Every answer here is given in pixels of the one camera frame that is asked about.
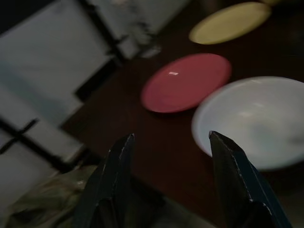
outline yellow plate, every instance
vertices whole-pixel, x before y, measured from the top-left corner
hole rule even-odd
[[[265,22],[271,9],[259,2],[244,2],[222,9],[202,20],[190,40],[199,44],[218,44],[238,38]]]

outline plate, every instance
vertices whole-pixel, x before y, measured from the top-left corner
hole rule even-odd
[[[196,107],[224,85],[231,73],[228,60],[215,54],[195,54],[160,69],[142,90],[143,106],[158,113]]]
[[[271,9],[259,2],[244,2],[222,9],[196,25],[190,40],[199,44],[218,44],[238,38],[263,24]]]
[[[304,83],[255,77],[228,84],[196,110],[192,135],[211,156],[209,131],[234,140],[260,170],[304,159]]]

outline dark wooden table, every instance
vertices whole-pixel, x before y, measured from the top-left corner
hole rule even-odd
[[[135,133],[133,174],[189,210],[224,227],[212,160],[198,148],[191,135],[195,109],[177,114],[149,112],[141,106],[141,89],[160,67],[200,52],[226,57],[233,67],[230,81],[253,76],[282,76],[304,81],[301,40],[304,17],[300,12],[293,16],[273,15],[255,31],[212,46],[188,40],[190,29],[202,18],[201,6],[192,2],[160,34],[162,52],[158,56],[127,63],[63,129],[101,155],[105,155],[118,138]],[[302,165],[297,167],[297,173],[299,170],[304,173]],[[289,174],[279,171],[266,175],[274,180],[275,191],[279,192],[284,181],[290,181]]]

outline white bowl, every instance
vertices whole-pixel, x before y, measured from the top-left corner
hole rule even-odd
[[[260,170],[304,159],[304,83],[282,77],[236,81],[209,96],[197,108],[192,134],[212,156],[209,131],[234,140]]]

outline red plate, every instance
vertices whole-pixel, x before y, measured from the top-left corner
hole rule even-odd
[[[174,113],[196,107],[224,85],[231,74],[227,59],[215,54],[180,58],[160,69],[142,90],[142,104],[158,113]]]

